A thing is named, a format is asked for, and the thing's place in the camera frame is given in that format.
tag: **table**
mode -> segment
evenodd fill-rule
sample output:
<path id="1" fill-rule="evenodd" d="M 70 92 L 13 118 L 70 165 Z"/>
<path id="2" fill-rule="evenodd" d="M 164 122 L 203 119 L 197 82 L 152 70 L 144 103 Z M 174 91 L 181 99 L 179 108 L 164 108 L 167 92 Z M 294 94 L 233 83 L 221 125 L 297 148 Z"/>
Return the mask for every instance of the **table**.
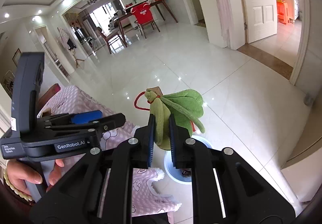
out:
<path id="1" fill-rule="evenodd" d="M 165 21 L 165 18 L 163 17 L 163 14 L 161 13 L 160 8 L 158 6 L 158 4 L 160 4 L 160 3 L 162 3 L 164 5 L 164 7 L 168 10 L 168 12 L 172 16 L 172 18 L 177 23 L 178 22 L 177 19 L 175 18 L 174 14 L 172 13 L 172 11 L 170 10 L 169 6 L 165 3 L 164 0 L 159 0 L 159 1 L 151 2 L 150 5 L 151 6 L 155 6 L 157 8 L 157 10 L 158 10 L 159 14 L 161 15 L 162 19 Z M 132 16 L 132 15 L 133 14 L 131 12 L 129 12 L 129 13 L 127 13 L 127 14 L 119 17 L 118 19 L 116 19 L 117 24 L 118 24 L 118 26 L 120 28 L 121 36 L 123 38 L 123 42 L 124 42 L 125 47 L 127 47 L 128 45 L 127 45 L 126 40 L 125 40 L 125 35 L 124 35 L 124 31 L 123 31 L 123 27 L 122 27 L 121 21 L 124 20 L 124 19 L 126 19 L 126 18 L 128 18 L 128 17 L 130 17 L 130 16 Z"/>

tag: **beige furniture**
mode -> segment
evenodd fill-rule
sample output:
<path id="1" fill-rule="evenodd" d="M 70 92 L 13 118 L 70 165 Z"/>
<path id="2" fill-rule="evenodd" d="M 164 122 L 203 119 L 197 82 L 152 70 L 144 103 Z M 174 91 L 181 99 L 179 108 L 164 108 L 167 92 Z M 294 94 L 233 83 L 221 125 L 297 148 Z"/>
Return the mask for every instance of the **beige furniture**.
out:
<path id="1" fill-rule="evenodd" d="M 298 11 L 299 11 L 298 0 L 285 0 L 285 1 L 289 7 L 289 18 L 295 21 L 298 18 Z"/>
<path id="2" fill-rule="evenodd" d="M 322 183 L 321 122 L 322 91 L 313 103 L 300 140 L 281 169 L 301 202 L 310 201 Z"/>

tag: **red chair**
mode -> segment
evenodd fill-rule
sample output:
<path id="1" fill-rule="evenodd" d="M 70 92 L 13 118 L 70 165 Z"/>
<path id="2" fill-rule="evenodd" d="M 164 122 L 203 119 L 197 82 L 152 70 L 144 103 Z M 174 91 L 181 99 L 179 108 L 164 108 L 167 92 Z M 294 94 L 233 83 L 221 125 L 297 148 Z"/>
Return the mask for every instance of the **red chair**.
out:
<path id="1" fill-rule="evenodd" d="M 136 17 L 135 23 L 138 24 L 140 33 L 142 36 L 144 35 L 145 39 L 147 38 L 143 30 L 143 26 L 145 25 L 151 24 L 153 30 L 155 25 L 158 31 L 160 32 L 159 27 L 157 26 L 157 24 L 153 19 L 150 8 L 151 8 L 150 4 L 142 3 L 137 6 L 134 6 L 131 9 L 131 13 Z"/>

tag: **wooden table leg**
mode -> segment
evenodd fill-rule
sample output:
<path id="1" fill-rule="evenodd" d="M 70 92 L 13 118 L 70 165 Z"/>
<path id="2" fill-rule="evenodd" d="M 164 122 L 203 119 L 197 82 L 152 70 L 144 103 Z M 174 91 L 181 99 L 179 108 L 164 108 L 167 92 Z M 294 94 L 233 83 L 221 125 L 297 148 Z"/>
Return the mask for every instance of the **wooden table leg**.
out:
<path id="1" fill-rule="evenodd" d="M 162 0 L 162 3 L 164 5 L 164 7 L 168 10 L 168 12 L 171 14 L 172 18 L 175 20 L 175 22 L 177 23 L 177 19 L 175 18 L 175 16 L 173 15 L 172 11 L 170 10 L 170 8 L 167 6 L 167 4 L 165 3 L 164 0 Z"/>
<path id="2" fill-rule="evenodd" d="M 159 8 L 159 6 L 158 6 L 157 4 L 156 4 L 156 8 L 157 8 L 157 10 L 158 10 L 159 14 L 161 15 L 162 19 L 165 21 L 165 19 L 164 19 L 164 17 L 163 17 L 163 15 L 162 15 L 162 13 L 161 13 L 161 11 L 160 11 L 160 8 Z"/>
<path id="3" fill-rule="evenodd" d="M 119 25 L 119 28 L 120 28 L 120 32 L 121 32 L 121 35 L 122 35 L 123 41 L 124 41 L 124 45 L 125 45 L 125 47 L 127 47 L 127 46 L 128 46 L 128 44 L 126 43 L 126 40 L 125 40 L 125 36 L 124 36 L 124 31 L 123 31 L 122 24 L 121 24 L 121 22 L 120 22 L 120 20 L 119 20 L 119 19 L 117 20 L 117 22 L 118 22 L 118 25 Z"/>

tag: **silver bolt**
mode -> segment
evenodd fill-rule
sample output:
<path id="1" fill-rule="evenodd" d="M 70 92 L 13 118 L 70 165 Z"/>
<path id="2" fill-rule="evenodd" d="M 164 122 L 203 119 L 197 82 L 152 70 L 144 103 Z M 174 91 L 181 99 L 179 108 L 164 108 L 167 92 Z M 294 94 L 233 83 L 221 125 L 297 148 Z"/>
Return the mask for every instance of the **silver bolt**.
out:
<path id="1" fill-rule="evenodd" d="M 137 138 L 130 138 L 129 140 L 128 140 L 128 143 L 130 143 L 130 144 L 137 144 L 139 142 L 139 140 L 137 139 Z"/>
<path id="2" fill-rule="evenodd" d="M 193 138 L 186 139 L 186 143 L 188 145 L 194 145 L 196 143 L 196 140 Z"/>
<path id="3" fill-rule="evenodd" d="M 223 150 L 223 153 L 225 153 L 226 155 L 232 155 L 234 153 L 234 150 L 232 148 L 225 148 Z"/>
<path id="4" fill-rule="evenodd" d="M 100 149 L 99 149 L 99 148 L 97 148 L 97 147 L 95 147 L 95 148 L 91 148 L 91 154 L 92 154 L 92 155 L 99 154 L 99 152 L 100 152 Z"/>

